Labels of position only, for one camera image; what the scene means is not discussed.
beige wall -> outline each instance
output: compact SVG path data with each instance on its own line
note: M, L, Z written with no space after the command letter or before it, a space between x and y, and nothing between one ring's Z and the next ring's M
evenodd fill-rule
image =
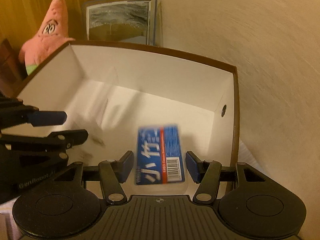
M160 0L163 46L238 67L240 137L320 237L320 0Z

red stripe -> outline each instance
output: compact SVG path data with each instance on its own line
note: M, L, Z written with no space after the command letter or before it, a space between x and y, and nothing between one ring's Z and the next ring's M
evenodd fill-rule
M160 128L160 145L161 145L162 184L166 184L167 183L167 161L165 157L163 127Z

round pad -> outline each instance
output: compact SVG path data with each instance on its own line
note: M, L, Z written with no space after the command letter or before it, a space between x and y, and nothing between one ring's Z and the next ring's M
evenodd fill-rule
M268 195L253 196L247 200L247 208L254 214L271 217L283 210L281 200Z
M48 195L40 198L36 203L37 210L47 216L57 216L68 212L73 206L71 198L60 195Z
M90 191L68 182L52 182L20 196L12 208L25 234L63 238L90 226L100 213L100 201Z
M229 192L220 200L218 212L233 230L248 238L296 234L306 216L304 204L296 195L265 182Z

ribbed surface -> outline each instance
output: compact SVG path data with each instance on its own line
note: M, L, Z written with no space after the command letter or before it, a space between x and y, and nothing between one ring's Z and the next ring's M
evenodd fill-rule
M30 240L24 236L21 240ZM183 196L132 196L107 208L87 231L69 240L246 240L226 228L212 208ZM291 236L287 240L298 240Z

framed picture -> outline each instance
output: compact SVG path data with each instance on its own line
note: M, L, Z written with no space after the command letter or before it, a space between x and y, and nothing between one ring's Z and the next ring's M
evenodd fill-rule
M88 40L155 44L157 0L95 0L84 3Z

